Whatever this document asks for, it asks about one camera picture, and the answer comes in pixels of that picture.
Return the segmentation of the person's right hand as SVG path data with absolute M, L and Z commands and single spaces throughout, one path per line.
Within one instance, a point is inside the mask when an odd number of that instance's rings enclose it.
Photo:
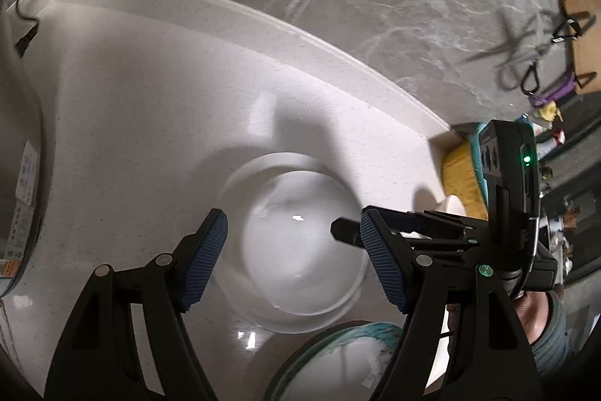
M 546 292 L 525 292 L 513 302 L 515 312 L 525 331 L 529 344 L 534 344 L 543 334 L 550 315 Z

